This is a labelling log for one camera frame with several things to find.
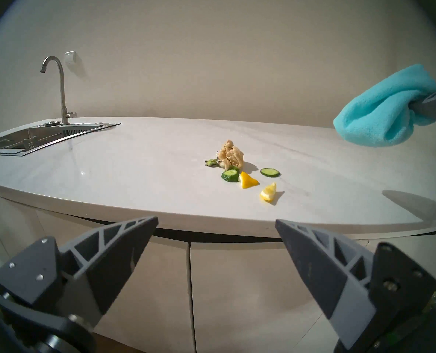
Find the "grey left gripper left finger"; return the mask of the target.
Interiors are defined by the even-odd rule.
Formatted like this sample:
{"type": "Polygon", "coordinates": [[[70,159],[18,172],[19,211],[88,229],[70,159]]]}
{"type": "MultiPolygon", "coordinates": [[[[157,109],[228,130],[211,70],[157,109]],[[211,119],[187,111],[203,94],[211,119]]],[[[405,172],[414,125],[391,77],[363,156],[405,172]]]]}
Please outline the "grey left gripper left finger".
{"type": "Polygon", "coordinates": [[[39,312],[103,316],[158,224],[154,216],[104,225],[63,246],[42,237],[0,267],[0,294],[39,312]]]}

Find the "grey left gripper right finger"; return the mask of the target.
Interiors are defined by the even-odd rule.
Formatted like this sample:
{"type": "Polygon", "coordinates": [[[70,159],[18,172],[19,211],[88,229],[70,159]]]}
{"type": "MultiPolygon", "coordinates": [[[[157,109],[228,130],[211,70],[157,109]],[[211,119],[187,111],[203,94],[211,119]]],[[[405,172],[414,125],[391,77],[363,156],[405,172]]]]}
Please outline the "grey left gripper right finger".
{"type": "Polygon", "coordinates": [[[338,336],[334,351],[395,351],[426,320],[436,279],[398,247],[277,219],[303,283],[338,336]]]}

